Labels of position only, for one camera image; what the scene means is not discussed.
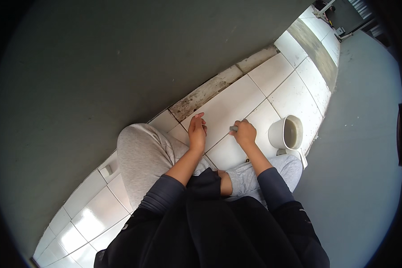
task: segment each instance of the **gray painted wall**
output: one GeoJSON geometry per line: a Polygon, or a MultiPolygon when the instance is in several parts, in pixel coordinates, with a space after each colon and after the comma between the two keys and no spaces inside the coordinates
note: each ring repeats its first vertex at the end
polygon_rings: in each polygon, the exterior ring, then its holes
{"type": "Polygon", "coordinates": [[[364,32],[341,43],[336,92],[295,189],[331,267],[363,267],[395,215],[402,86],[397,62],[364,32]]]}
{"type": "Polygon", "coordinates": [[[24,257],[146,122],[273,43],[310,0],[38,1],[0,66],[0,208],[24,257]]]}

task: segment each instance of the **gray sweatpants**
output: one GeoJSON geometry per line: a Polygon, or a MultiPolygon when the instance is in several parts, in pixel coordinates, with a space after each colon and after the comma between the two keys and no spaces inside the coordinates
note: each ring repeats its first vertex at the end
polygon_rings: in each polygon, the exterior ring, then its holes
{"type": "MultiPolygon", "coordinates": [[[[156,180],[188,149],[184,143],[148,124],[133,124],[121,131],[117,142],[119,168],[132,207],[138,207],[156,180]]],[[[302,173],[300,160],[290,154],[268,160],[293,192],[302,173]]],[[[193,175],[198,176],[209,167],[215,170],[214,166],[201,159],[193,175]]],[[[252,164],[244,163],[226,172],[232,182],[229,201],[252,196],[265,205],[252,164]]]]}

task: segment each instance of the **white soap bar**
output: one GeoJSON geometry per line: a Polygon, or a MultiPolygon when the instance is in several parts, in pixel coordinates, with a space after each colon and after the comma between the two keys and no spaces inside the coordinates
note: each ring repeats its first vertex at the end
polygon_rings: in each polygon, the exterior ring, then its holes
{"type": "Polygon", "coordinates": [[[103,176],[103,178],[108,177],[112,175],[112,169],[110,168],[109,165],[105,166],[104,168],[100,169],[100,173],[103,176]]]}

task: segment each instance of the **knee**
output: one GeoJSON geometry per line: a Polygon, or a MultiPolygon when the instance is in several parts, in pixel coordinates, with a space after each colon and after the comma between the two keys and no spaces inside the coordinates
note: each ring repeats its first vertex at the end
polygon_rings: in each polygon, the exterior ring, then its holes
{"type": "Polygon", "coordinates": [[[302,174],[302,163],[299,158],[291,154],[283,154],[278,157],[283,157],[284,166],[283,168],[291,169],[299,175],[302,174]]]}
{"type": "Polygon", "coordinates": [[[123,140],[134,139],[134,137],[143,132],[147,127],[149,127],[149,125],[145,123],[136,123],[125,127],[118,135],[118,144],[123,140]]]}

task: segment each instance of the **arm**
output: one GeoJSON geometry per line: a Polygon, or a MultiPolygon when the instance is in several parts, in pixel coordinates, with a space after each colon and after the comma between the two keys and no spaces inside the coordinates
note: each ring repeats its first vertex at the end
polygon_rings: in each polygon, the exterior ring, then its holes
{"type": "Polygon", "coordinates": [[[238,126],[238,132],[232,131],[230,134],[250,159],[268,210],[273,211],[286,202],[294,201],[283,178],[256,145],[256,129],[246,119],[236,121],[235,125],[238,126]]]}
{"type": "Polygon", "coordinates": [[[246,119],[236,121],[238,132],[230,132],[247,154],[258,177],[262,194],[304,267],[329,267],[329,259],[302,205],[295,201],[278,171],[255,143],[256,129],[246,119]]]}
{"type": "Polygon", "coordinates": [[[204,153],[207,127],[201,118],[203,115],[204,113],[200,113],[193,116],[189,124],[189,150],[155,182],[144,196],[139,208],[164,215],[185,191],[185,186],[204,153]]]}

